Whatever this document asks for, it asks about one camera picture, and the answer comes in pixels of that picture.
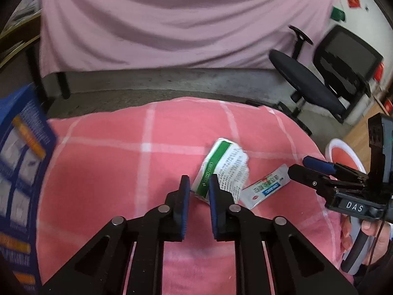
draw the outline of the black chair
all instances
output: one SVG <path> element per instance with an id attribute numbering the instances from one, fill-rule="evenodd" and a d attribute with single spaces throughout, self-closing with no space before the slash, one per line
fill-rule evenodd
<path id="1" fill-rule="evenodd" d="M 368 81 L 383 57 L 357 35 L 336 25 L 314 52 L 313 63 L 324 79 L 325 84 L 323 84 L 296 60 L 304 42 L 312 44 L 312 41 L 298 28 L 290 26 L 290 29 L 297 35 L 292 58 L 280 51 L 271 50 L 269 59 L 295 89 L 291 99 L 298 103 L 298 106 L 294 111 L 282 102 L 272 107 L 292 118 L 307 134 L 311 135 L 310 129 L 297 118 L 303 105 L 308 102 L 323 107 L 343 123 L 363 94 L 371 96 Z M 347 108 L 339 101 L 339 97 L 349 102 Z M 254 106 L 258 106 L 257 103 L 247 102 Z"/>

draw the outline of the white packet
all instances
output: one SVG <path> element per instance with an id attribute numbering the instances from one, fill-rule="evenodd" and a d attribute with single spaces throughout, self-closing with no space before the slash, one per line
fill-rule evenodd
<path id="1" fill-rule="evenodd" d="M 203 201 L 209 203 L 209 177 L 217 174 L 220 189 L 232 194 L 237 203 L 240 190 L 248 178 L 248 155 L 235 142 L 219 138 L 209 154 L 203 160 L 191 191 Z"/>
<path id="2" fill-rule="evenodd" d="M 283 164 L 265 178 L 241 190 L 240 201 L 246 208 L 251 210 L 281 187 L 288 184 L 289 181 L 288 166 Z"/>

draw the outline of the blue box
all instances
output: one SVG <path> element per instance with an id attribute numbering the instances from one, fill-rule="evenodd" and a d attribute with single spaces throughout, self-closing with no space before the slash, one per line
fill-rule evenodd
<path id="1" fill-rule="evenodd" d="M 55 146 L 31 86 L 0 99 L 0 251 L 31 294 L 41 286 L 37 209 Z"/>

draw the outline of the human hand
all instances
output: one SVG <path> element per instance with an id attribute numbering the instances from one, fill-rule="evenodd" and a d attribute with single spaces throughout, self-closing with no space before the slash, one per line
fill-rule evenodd
<path id="1" fill-rule="evenodd" d="M 348 215 L 343 215 L 343 214 L 341 215 L 341 251 L 343 252 L 350 250 L 353 245 L 353 241 L 350 236 L 351 222 L 349 219 L 350 217 Z M 381 223 L 382 221 L 373 222 L 373 223 L 363 221 L 362 231 L 368 236 L 376 237 L 379 228 L 381 227 Z M 376 261 L 378 261 L 382 256 L 386 254 L 386 252 L 388 251 L 389 240 L 390 240 L 390 225 L 388 223 L 385 223 L 384 227 L 382 228 L 381 234 L 379 235 L 377 244 L 375 246 L 371 264 L 374 264 Z M 366 258 L 363 261 L 364 265 L 368 265 L 370 261 L 370 255 L 371 255 L 371 250 L 368 252 Z"/>

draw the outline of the silver rivet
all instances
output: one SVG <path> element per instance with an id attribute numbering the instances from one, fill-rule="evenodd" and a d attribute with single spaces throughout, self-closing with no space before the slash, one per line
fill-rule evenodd
<path id="1" fill-rule="evenodd" d="M 112 218 L 112 224 L 113 225 L 120 225 L 121 223 L 123 223 L 124 218 L 122 216 L 115 216 L 114 218 Z"/>
<path id="2" fill-rule="evenodd" d="M 167 213 L 167 212 L 170 211 L 170 207 L 169 207 L 168 205 L 166 205 L 166 204 L 162 204 L 162 205 L 160 205 L 160 206 L 158 207 L 158 211 L 159 211 L 160 213 Z"/>
<path id="3" fill-rule="evenodd" d="M 235 213 L 240 212 L 241 209 L 241 206 L 238 204 L 232 204 L 231 206 L 229 206 L 229 210 Z"/>
<path id="4" fill-rule="evenodd" d="M 286 224 L 286 219 L 281 216 L 277 217 L 274 221 L 276 222 L 277 225 L 285 225 Z"/>

